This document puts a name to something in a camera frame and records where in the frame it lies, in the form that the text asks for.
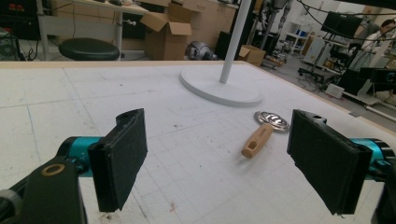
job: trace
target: chair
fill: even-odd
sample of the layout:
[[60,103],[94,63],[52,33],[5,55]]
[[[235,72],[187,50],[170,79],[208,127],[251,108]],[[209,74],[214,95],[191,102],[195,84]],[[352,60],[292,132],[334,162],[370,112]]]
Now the chair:
[[71,38],[59,45],[61,54],[75,61],[116,61],[120,50],[114,45],[93,38]]

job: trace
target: metal frame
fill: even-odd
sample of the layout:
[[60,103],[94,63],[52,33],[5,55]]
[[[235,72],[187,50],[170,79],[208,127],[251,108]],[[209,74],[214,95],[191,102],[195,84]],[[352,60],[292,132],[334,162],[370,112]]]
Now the metal frame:
[[[116,46],[121,50],[122,42],[122,13],[127,12],[135,15],[143,15],[148,12],[147,10],[137,5],[128,7],[114,6],[109,3],[101,3],[93,0],[71,0],[73,4],[91,6],[91,7],[105,7],[117,11],[117,22],[116,24],[103,24],[99,22],[91,21],[77,21],[76,33],[74,37],[98,37],[101,36],[104,39],[115,39]],[[49,41],[47,35],[70,35],[70,30],[65,27],[73,27],[73,19],[59,18],[53,16],[47,16],[44,14],[44,8],[42,0],[36,0],[37,3],[37,17],[38,25],[40,27],[41,42],[44,53],[44,60],[50,60],[49,54]]]

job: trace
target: white pole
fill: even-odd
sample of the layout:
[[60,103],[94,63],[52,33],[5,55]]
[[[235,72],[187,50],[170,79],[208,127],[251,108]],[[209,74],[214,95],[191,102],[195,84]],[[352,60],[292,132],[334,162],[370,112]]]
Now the white pole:
[[239,39],[241,38],[241,34],[244,29],[245,21],[248,16],[248,10],[250,9],[250,4],[251,0],[242,0],[241,6],[239,8],[238,17],[236,18],[235,27],[233,29],[233,35],[231,36],[230,46],[228,47],[228,52],[225,56],[225,62],[221,71],[221,83],[226,84],[228,75],[230,75],[231,65],[233,65],[233,58],[235,57]]

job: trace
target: floor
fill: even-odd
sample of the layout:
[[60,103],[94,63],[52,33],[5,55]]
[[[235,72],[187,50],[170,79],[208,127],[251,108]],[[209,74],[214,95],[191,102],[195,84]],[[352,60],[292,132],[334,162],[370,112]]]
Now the floor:
[[[32,61],[42,61],[43,60],[43,55],[42,53],[42,48],[41,48],[41,43],[36,41],[29,41],[29,40],[21,40],[20,41],[21,45],[21,51],[22,54],[26,56],[27,60],[32,60]],[[62,56],[57,48],[57,43],[56,40],[51,39],[49,41],[49,53],[51,57],[51,61],[70,61],[69,59],[65,58]],[[317,82],[309,75],[303,75],[299,76],[297,70],[298,68],[310,68],[309,65],[301,63],[302,56],[299,54],[290,54],[288,55],[287,62],[284,63],[282,66],[262,66],[263,70],[266,70],[274,75],[277,75],[278,77],[281,77],[288,82],[301,87],[302,89],[305,89],[307,91],[310,91],[314,93],[315,95],[332,102],[333,104],[339,105],[349,111],[351,111],[351,114],[355,117],[363,117],[365,119],[368,119],[378,125],[381,125],[385,127],[386,129],[389,129],[393,132],[396,132],[396,122],[390,119],[387,119],[383,116],[380,116],[370,110],[365,109],[365,107],[359,103],[353,102],[345,97],[342,97],[340,99],[334,98],[326,93],[324,91],[320,91],[318,89],[318,84]],[[143,50],[126,50],[123,52],[123,61],[147,61],[149,60],[148,57],[145,56]],[[325,71],[319,71],[316,70],[316,72],[321,73],[325,77],[330,77],[332,73],[325,72]],[[376,105],[376,109],[384,111],[387,114],[390,114],[394,118],[396,118],[396,110],[392,110],[389,108],[386,108],[382,105]]]

